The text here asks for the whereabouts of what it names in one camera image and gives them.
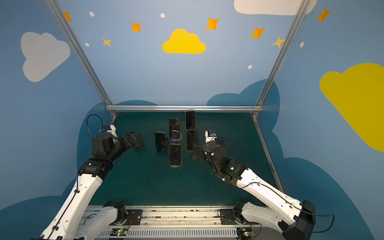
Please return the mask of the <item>purple phone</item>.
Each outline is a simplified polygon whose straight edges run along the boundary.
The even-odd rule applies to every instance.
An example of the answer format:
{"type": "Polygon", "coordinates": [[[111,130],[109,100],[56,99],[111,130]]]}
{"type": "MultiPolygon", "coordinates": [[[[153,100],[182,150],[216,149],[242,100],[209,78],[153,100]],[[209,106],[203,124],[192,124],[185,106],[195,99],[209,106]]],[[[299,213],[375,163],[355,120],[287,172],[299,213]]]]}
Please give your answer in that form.
{"type": "Polygon", "coordinates": [[[180,144],[169,145],[169,163],[173,165],[182,164],[182,146],[180,144]]]}

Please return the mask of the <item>grey round front stand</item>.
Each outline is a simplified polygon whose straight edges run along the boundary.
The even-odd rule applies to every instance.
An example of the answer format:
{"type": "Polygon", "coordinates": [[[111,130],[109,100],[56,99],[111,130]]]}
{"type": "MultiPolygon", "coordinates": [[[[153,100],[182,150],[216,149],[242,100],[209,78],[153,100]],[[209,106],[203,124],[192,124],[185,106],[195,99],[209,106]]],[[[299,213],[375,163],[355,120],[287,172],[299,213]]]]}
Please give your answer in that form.
{"type": "Polygon", "coordinates": [[[178,167],[181,167],[181,165],[182,165],[182,164],[179,164],[179,165],[173,165],[173,164],[170,164],[170,166],[171,166],[172,168],[178,168],[178,167]]]}

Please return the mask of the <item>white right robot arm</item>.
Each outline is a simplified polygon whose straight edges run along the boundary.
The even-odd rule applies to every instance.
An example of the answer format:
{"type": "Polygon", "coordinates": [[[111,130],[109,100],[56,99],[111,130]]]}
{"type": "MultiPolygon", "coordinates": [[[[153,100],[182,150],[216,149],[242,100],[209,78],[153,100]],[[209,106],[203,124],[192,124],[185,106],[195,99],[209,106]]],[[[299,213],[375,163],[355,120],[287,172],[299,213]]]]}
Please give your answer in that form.
{"type": "Polygon", "coordinates": [[[311,202],[289,197],[245,164],[229,159],[226,147],[216,141],[206,142],[201,147],[195,146],[194,159],[208,162],[219,179],[248,192],[265,204],[265,207],[259,207],[251,202],[239,201],[232,210],[236,223],[258,223],[281,233],[286,240],[310,239],[316,223],[316,208],[311,202]]]}

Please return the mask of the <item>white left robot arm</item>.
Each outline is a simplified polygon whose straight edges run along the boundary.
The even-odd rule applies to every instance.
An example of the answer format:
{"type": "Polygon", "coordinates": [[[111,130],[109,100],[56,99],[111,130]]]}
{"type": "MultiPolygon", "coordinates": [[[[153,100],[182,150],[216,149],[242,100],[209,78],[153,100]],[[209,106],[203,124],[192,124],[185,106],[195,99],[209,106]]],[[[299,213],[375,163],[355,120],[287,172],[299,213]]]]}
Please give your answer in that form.
{"type": "Polygon", "coordinates": [[[108,201],[92,219],[79,225],[95,192],[114,167],[113,162],[131,148],[142,148],[144,141],[137,132],[127,132],[120,138],[104,132],[92,139],[92,145],[92,154],[78,170],[74,188],[40,235],[41,240],[94,240],[110,224],[123,224],[128,219],[122,201],[108,201]]]}

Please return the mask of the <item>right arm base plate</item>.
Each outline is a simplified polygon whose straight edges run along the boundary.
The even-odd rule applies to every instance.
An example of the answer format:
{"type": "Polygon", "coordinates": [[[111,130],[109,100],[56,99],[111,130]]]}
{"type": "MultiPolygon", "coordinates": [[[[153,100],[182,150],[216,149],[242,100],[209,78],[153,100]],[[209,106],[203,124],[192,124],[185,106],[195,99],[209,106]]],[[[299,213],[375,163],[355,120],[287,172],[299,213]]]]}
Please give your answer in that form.
{"type": "Polygon", "coordinates": [[[219,217],[222,225],[249,225],[239,211],[234,209],[221,209],[219,210],[219,217]]]}

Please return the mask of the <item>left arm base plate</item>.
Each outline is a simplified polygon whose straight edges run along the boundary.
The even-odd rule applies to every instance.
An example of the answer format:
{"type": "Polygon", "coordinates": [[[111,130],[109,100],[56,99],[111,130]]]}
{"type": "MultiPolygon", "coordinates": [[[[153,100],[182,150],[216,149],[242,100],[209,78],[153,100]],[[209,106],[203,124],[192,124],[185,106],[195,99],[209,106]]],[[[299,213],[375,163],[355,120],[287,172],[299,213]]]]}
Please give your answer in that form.
{"type": "Polygon", "coordinates": [[[141,224],[143,210],[126,209],[126,219],[122,222],[114,222],[110,226],[139,226],[141,224]]]}

